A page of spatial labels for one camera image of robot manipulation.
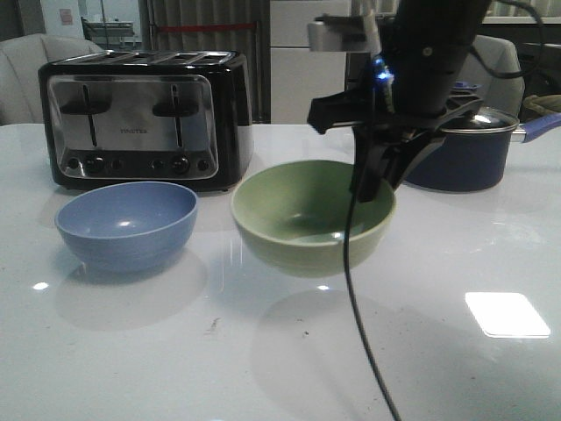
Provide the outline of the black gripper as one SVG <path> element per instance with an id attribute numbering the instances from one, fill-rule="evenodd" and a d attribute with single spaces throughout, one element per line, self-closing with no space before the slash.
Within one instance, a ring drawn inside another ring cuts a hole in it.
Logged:
<path id="1" fill-rule="evenodd" d="M 381 180 L 397 189 L 407 176 L 443 143 L 438 127 L 479 110 L 482 99 L 468 91 L 453 90 L 435 114 L 400 112 L 391 93 L 350 89 L 315 98 L 309 107 L 307 123 L 319 134 L 338 127 L 353 127 L 354 163 L 351 190 L 359 203 L 371 202 Z M 392 146 L 381 132 L 390 129 L 417 129 Z"/>

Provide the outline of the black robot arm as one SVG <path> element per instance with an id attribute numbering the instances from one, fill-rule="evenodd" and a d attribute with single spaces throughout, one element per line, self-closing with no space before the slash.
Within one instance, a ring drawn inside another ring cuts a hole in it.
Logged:
<path id="1" fill-rule="evenodd" d="M 320 134 L 350 126 L 355 152 L 351 192 L 365 203 L 381 184 L 397 188 L 444 142 L 440 128 L 474 113 L 480 99 L 454 93 L 487 1 L 401 1 L 379 23 L 373 2 L 349 17 L 308 25 L 313 52 L 366 54 L 356 86 L 312 100 L 308 122 Z"/>

